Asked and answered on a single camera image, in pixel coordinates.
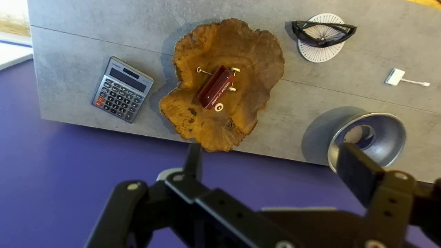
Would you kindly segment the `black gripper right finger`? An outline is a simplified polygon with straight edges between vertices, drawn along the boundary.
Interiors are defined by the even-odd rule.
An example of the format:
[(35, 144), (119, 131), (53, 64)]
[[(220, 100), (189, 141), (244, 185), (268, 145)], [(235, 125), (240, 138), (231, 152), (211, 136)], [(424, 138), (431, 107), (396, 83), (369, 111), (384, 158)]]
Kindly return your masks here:
[(337, 174), (356, 199), (367, 207), (385, 176), (385, 170), (355, 144), (344, 144), (340, 148)]

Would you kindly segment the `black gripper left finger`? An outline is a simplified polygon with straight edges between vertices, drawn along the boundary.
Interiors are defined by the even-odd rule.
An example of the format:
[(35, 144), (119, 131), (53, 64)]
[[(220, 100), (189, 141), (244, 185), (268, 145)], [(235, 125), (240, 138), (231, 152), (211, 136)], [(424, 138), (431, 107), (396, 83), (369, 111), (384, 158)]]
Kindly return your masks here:
[(196, 181), (202, 180), (202, 145), (192, 144), (184, 167), (184, 174)]

